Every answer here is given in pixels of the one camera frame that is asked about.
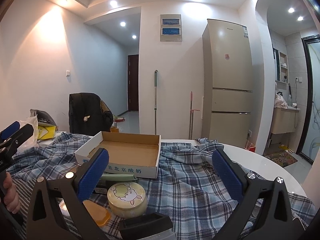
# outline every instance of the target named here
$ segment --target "dark wooden door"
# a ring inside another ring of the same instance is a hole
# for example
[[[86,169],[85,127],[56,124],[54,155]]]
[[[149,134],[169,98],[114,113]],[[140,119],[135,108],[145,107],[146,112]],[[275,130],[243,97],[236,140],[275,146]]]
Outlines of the dark wooden door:
[[[139,111],[139,55],[128,56],[128,111]]]

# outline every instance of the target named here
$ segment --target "glass door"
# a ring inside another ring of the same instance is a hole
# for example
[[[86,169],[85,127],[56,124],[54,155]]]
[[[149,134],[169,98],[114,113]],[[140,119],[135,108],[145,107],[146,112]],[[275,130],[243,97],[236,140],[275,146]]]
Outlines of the glass door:
[[[309,127],[301,153],[314,161],[320,148],[320,41],[307,45],[312,70],[313,95]]]

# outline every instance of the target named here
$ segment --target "refrigerator door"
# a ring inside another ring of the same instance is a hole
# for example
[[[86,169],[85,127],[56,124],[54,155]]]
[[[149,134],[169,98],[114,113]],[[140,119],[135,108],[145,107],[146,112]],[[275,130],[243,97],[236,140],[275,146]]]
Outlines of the refrigerator door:
[[[250,114],[212,113],[209,139],[244,148]]]
[[[212,87],[253,90],[252,60],[247,28],[208,20],[212,49]]]
[[[251,112],[252,92],[234,90],[212,90],[212,111]]]

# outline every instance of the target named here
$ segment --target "tiled floor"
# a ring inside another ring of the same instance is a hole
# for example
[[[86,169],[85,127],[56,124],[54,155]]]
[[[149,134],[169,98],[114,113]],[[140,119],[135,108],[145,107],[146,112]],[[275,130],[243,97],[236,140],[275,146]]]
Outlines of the tiled floor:
[[[265,153],[280,152],[281,149],[278,148],[279,145],[280,144],[271,145],[270,148],[265,150]],[[289,172],[300,184],[302,184],[311,169],[311,165],[299,155],[295,153],[290,154],[297,160],[297,162],[284,167],[284,169]]]
[[[123,133],[140,133],[139,129],[139,112],[127,112],[122,117],[124,122],[118,122],[117,126],[120,132]]]

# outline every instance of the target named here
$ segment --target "white round table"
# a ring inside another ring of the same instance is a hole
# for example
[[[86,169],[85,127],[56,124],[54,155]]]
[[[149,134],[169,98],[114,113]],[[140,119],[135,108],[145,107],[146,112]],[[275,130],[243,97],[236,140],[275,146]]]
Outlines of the white round table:
[[[198,142],[195,140],[170,139],[161,140],[161,142],[181,142],[191,143],[192,146],[198,145]],[[284,168],[280,167],[278,164],[259,154],[250,152],[246,149],[231,146],[228,144],[223,145],[224,152],[232,161],[239,163],[240,165],[246,167],[249,170],[257,172],[259,175],[261,175],[267,180],[275,180],[276,177],[281,177],[284,179],[288,192],[307,197],[303,188],[296,181],[296,179]]]

